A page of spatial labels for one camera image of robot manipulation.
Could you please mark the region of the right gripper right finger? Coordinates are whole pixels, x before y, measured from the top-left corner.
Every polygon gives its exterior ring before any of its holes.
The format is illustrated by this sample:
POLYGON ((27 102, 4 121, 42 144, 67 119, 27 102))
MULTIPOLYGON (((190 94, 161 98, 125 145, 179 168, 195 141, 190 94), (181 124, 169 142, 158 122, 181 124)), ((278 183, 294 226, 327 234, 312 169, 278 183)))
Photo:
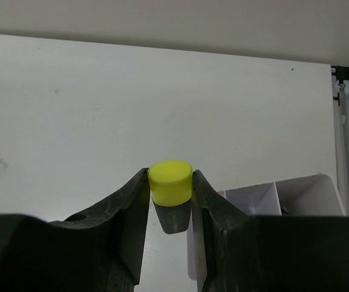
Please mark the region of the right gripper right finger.
POLYGON ((199 291, 349 291, 349 217, 247 215, 192 182, 199 291))

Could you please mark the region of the yellow highlighter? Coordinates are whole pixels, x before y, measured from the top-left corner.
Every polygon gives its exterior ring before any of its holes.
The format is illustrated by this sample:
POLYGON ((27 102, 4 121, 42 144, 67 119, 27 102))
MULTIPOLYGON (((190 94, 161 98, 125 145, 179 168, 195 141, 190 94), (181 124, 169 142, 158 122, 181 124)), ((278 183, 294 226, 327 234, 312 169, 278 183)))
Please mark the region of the yellow highlighter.
POLYGON ((166 234, 188 229, 192 209, 192 176, 192 166, 183 160, 160 161, 148 169, 151 198, 166 234))

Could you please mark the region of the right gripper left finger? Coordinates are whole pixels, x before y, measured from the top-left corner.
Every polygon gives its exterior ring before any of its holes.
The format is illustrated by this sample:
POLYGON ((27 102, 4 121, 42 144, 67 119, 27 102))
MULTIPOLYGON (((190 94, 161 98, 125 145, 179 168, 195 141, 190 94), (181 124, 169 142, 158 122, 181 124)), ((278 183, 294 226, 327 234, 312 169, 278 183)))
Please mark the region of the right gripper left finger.
POLYGON ((0 291, 133 291, 150 205, 147 170, 63 221, 0 214, 0 291))

